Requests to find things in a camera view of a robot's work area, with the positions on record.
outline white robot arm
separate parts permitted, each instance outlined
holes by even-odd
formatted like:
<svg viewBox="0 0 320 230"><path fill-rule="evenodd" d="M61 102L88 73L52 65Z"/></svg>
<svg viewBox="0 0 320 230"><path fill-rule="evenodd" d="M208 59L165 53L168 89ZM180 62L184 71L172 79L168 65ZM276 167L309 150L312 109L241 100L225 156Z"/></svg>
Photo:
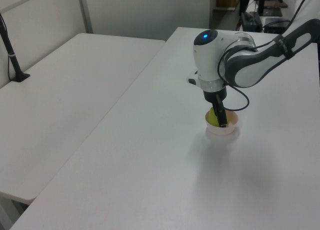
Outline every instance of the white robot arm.
<svg viewBox="0 0 320 230"><path fill-rule="evenodd" d="M296 0L294 21L283 35L264 44L260 50L246 33L206 30L194 40L197 67L189 83L201 87L212 103L220 127L227 118L223 100L226 85L248 88L260 82L271 70L292 58L320 38L320 0Z"/></svg>

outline floor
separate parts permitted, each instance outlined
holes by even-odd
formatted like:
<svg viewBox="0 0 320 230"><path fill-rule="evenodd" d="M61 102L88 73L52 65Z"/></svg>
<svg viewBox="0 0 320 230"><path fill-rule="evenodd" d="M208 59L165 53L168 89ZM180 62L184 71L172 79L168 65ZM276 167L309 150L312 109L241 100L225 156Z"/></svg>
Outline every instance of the floor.
<svg viewBox="0 0 320 230"><path fill-rule="evenodd" d="M234 11L231 10L212 10L212 29L235 31L239 21L238 4Z"/></svg>

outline black cable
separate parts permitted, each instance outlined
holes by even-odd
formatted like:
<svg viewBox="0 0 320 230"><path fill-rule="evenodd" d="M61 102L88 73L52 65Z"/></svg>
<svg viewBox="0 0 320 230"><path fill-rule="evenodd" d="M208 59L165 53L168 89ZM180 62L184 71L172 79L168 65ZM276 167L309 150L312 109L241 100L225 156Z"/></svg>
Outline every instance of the black cable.
<svg viewBox="0 0 320 230"><path fill-rule="evenodd" d="M305 2L305 0L302 0L302 2L300 3L298 9L295 11L295 13L294 13L294 15L293 15L293 18L290 20L290 22L289 22L289 24L288 24L288 26L286 27L285 30L287 30L287 29L291 26L291 24L292 24L293 21L295 20L297 14L298 14L298 12L300 11L300 9L301 9L302 5L304 4L304 2Z"/></svg>
<svg viewBox="0 0 320 230"><path fill-rule="evenodd" d="M255 0L253 0L250 4L248 4L248 6L246 6L246 8L245 8L244 12L246 12L246 11L247 11L247 9L248 9L248 7L249 7L251 4L253 4L254 2L255 2Z"/></svg>
<svg viewBox="0 0 320 230"><path fill-rule="evenodd" d="M1 21L3 22L3 25L4 25L4 28L5 28L5 31L8 33L7 25L6 25L6 22L5 22L4 18L3 18L3 17L2 17L2 15L1 15L1 12L0 12L0 19L1 19Z"/></svg>
<svg viewBox="0 0 320 230"><path fill-rule="evenodd" d="M232 89L236 90L238 93L240 93L241 95L243 95L243 96L245 97L247 103L246 103L246 105L245 105L244 107L241 107L241 108L238 108L238 109L230 109L230 108L227 108L227 107L223 106L223 109L224 109L224 110L232 111L232 112L237 112L237 111L241 111L241 110L243 110L243 109L246 109L246 108L249 106L249 104L250 104L250 100L249 100L248 96L247 96L244 92L242 92L242 91L240 91L239 89L237 89L236 87L230 85L230 84L221 76L221 73L220 73L220 64L221 64L222 60L224 59L225 55L226 55L227 53L229 53L230 50L231 50L231 48L228 49L226 52L224 52L224 54L223 54L222 57L220 58L219 63L218 63L218 67L217 67L217 72L218 72L218 75L219 75L220 79L224 82L224 85L225 85L225 86L230 86Z"/></svg>
<svg viewBox="0 0 320 230"><path fill-rule="evenodd" d="M290 20L273 21L273 22L269 22L268 24L264 25L262 28L264 29L265 27L269 27L274 24L287 23L287 22L290 22Z"/></svg>
<svg viewBox="0 0 320 230"><path fill-rule="evenodd" d="M254 23L256 21L256 9L257 9L257 4L254 5L254 14L253 14L253 19L252 19L252 29L254 29Z"/></svg>
<svg viewBox="0 0 320 230"><path fill-rule="evenodd" d="M241 51L241 50L244 50L244 49L249 50L249 51L253 51L253 50L255 50L255 49L259 49L259 48L265 47L265 46L267 46L268 44L270 44L271 42L272 42L272 41L267 42L267 43L265 43L265 44L262 44L262 45L260 45L260 46L256 46L256 47L244 47L244 48L240 48L240 49L238 49L238 51L234 52L232 55L234 55L234 54L236 54L237 52L239 52L239 51ZM218 62L218 66L217 66L217 73L218 73L219 78L223 81L223 83L224 83L225 86L229 86L230 88L236 90L238 93L240 93L242 96L245 97L247 103L246 103L246 105L245 105L244 107L241 107L241 108L238 108L238 109L230 109L230 108L227 108L227 107L223 107L224 110L237 112L237 111L241 111L241 110L246 109L246 108L249 106L249 104L250 104L250 100L249 100L248 96L247 96L244 92L242 92L242 91L240 91L238 88L230 85L230 84L227 82L227 80L225 80L225 79L221 76L221 73L220 73L220 64L221 64L222 60L224 59L224 57L231 51L231 49L232 49L232 48L229 48L227 51L225 51L225 52L223 53L222 57L220 58L220 60L219 60L219 62Z"/></svg>
<svg viewBox="0 0 320 230"><path fill-rule="evenodd" d="M6 33L8 33L6 22L5 22L4 18L2 17L1 13L0 13L0 20L2 21L2 23L4 25ZM9 78L9 81L11 82L11 78L10 78L10 57L9 56L8 56L8 78Z"/></svg>
<svg viewBox="0 0 320 230"><path fill-rule="evenodd" d="M9 82L11 82L11 78L10 78L10 57L8 56L8 78L9 78Z"/></svg>

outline white wall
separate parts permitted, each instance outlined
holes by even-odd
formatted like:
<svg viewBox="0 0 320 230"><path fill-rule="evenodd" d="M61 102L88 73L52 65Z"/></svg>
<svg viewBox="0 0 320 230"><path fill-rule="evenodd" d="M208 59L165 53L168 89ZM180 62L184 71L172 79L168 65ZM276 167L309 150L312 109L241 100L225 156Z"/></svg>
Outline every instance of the white wall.
<svg viewBox="0 0 320 230"><path fill-rule="evenodd" d="M211 0L86 0L95 34L167 40L177 27L209 28Z"/></svg>
<svg viewBox="0 0 320 230"><path fill-rule="evenodd" d="M22 71L76 34L85 33L79 0L30 0L2 16ZM8 83L7 59L0 38L0 88Z"/></svg>

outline black clamp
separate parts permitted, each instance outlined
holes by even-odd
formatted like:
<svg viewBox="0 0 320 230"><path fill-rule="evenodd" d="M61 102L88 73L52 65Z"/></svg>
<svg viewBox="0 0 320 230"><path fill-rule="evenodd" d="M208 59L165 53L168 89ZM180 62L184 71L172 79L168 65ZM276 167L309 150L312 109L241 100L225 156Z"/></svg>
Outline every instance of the black clamp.
<svg viewBox="0 0 320 230"><path fill-rule="evenodd" d="M289 60L295 55L292 49L289 47L287 40L282 35L276 36L273 41L275 41L276 45L280 47L285 59Z"/></svg>

